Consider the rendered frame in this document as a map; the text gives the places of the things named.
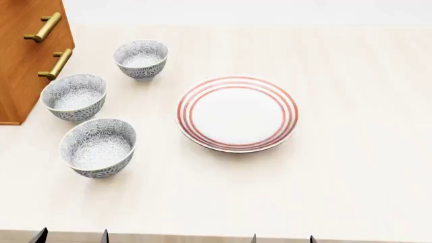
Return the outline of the wooden cabinet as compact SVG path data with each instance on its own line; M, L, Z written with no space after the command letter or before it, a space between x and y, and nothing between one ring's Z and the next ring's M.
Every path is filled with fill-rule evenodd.
M55 12L62 19L42 43L24 40L45 24L41 16ZM75 48L63 0L0 0L0 125L21 125L51 82L49 72L58 58L53 52Z

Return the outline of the grey floral patterned bowl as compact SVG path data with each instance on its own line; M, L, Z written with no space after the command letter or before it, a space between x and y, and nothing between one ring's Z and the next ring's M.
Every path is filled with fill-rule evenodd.
M169 49L157 40L134 40L119 46L113 60L126 76L135 80L152 80L167 62Z
M90 119L64 135L59 154L68 167L86 178L108 178L123 170L136 148L136 131L121 119Z
M107 96L106 82L94 74L74 74L52 81L40 101L59 119L81 123L94 117Z

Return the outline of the white plate with red rings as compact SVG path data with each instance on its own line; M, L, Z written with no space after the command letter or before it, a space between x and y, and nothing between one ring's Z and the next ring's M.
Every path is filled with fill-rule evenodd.
M286 141L298 106L280 86L248 76L201 82L179 100L176 123L195 143L226 153L253 153Z

